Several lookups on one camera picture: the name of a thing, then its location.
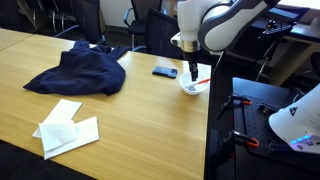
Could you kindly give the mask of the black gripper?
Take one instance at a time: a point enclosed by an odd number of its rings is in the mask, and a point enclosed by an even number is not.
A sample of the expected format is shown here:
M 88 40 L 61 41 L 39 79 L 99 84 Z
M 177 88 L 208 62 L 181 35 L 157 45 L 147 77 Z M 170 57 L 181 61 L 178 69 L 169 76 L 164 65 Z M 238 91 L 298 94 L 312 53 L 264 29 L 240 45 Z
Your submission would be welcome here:
M 199 60 L 199 52 L 185 52 L 184 59 L 189 63 L 189 70 L 191 73 L 191 80 L 196 81 L 198 78 L 198 67 L 197 63 Z

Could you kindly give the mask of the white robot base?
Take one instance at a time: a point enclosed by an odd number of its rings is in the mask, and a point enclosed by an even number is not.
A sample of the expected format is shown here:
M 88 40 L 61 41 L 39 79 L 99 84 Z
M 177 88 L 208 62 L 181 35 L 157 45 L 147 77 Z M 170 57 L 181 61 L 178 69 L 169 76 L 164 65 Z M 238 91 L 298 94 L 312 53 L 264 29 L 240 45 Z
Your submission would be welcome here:
M 320 84 L 272 114 L 269 125 L 294 151 L 320 154 Z

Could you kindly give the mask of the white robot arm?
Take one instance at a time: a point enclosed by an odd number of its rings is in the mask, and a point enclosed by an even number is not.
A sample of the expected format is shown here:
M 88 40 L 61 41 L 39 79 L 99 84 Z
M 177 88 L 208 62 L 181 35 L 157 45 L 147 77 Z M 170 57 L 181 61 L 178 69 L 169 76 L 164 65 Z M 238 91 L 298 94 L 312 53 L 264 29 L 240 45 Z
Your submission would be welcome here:
M 230 49 L 244 31 L 281 0 L 179 0 L 179 32 L 171 43 L 179 47 L 189 63 L 191 80 L 198 78 L 197 54 Z

